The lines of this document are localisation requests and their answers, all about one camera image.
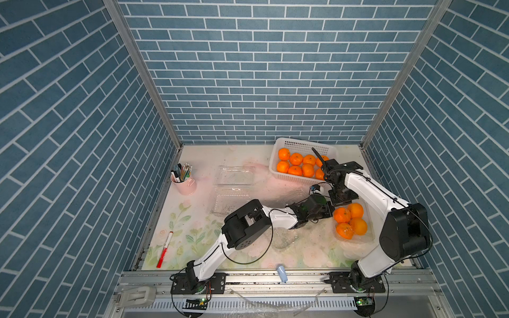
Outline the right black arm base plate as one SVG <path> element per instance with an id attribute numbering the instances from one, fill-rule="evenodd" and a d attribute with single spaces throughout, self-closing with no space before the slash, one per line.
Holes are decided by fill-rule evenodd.
<path id="1" fill-rule="evenodd" d="M 334 294 L 376 294 L 386 291 L 381 276 L 366 278 L 360 272 L 330 272 L 323 283 L 330 285 Z"/>

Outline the white perforated plastic basket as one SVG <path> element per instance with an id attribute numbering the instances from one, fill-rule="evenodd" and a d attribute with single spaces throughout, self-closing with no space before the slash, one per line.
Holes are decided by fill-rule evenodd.
<path id="1" fill-rule="evenodd" d="M 312 185 L 324 181 L 323 160 L 337 159 L 332 146 L 289 138 L 279 138 L 270 156 L 269 171 L 280 180 Z"/>

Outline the orange box one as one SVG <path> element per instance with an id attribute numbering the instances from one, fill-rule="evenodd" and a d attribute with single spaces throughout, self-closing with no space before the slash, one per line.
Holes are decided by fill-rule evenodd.
<path id="1" fill-rule="evenodd" d="M 324 172 L 322 171 L 322 169 L 317 169 L 316 172 L 315 172 L 315 178 L 318 179 L 318 180 L 324 180 Z"/>
<path id="2" fill-rule="evenodd" d="M 351 221 L 351 212 L 344 207 L 338 207 L 334 211 L 333 217 L 337 223 L 349 223 Z"/>
<path id="3" fill-rule="evenodd" d="M 291 152 L 287 148 L 281 148 L 278 150 L 278 158 L 282 161 L 290 160 Z"/>

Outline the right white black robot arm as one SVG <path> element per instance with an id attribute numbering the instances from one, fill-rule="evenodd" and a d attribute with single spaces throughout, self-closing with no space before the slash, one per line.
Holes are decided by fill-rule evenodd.
<path id="1" fill-rule="evenodd" d="M 390 192 L 367 175 L 356 162 L 323 162 L 324 180 L 332 185 L 335 205 L 353 201 L 357 196 L 379 215 L 383 226 L 375 248 L 354 262 L 351 276 L 375 278 L 397 263 L 426 254 L 433 246 L 428 227 L 428 212 L 422 204 L 411 204 Z"/>

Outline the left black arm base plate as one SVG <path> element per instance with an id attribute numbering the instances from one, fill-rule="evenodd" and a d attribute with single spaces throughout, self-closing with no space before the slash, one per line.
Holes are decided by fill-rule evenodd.
<path id="1" fill-rule="evenodd" d="M 198 282 L 186 273 L 173 274 L 171 293 L 175 295 L 224 294 L 227 275 L 215 273 L 211 278 Z"/>

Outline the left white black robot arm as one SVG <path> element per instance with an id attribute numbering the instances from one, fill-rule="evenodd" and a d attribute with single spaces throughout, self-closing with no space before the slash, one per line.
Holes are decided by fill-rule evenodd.
<path id="1" fill-rule="evenodd" d="M 268 229 L 299 229 L 309 222 L 331 218 L 333 210 L 327 197 L 319 194 L 285 208 L 251 200 L 225 218 L 214 245 L 199 260 L 188 262 L 186 276 L 191 283 L 205 282 L 235 251 L 246 249 Z"/>

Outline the clear plastic clamshell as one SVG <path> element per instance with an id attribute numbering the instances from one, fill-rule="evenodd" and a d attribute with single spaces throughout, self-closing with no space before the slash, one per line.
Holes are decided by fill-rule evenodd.
<path id="1" fill-rule="evenodd" d="M 254 167 L 251 166 L 219 166 L 213 187 L 212 213 L 226 217 L 249 202 L 254 177 Z"/>
<path id="2" fill-rule="evenodd" d="M 333 234 L 340 242 L 369 244 L 375 241 L 374 225 L 361 200 L 337 207 L 333 212 Z"/>
<path id="3" fill-rule="evenodd" d="M 298 238 L 298 231 L 294 229 L 298 221 L 296 213 L 290 208 L 292 204 L 303 204 L 309 197 L 309 187 L 287 189 L 268 201 L 271 220 L 274 221 L 272 247 L 278 251 L 288 249 Z"/>

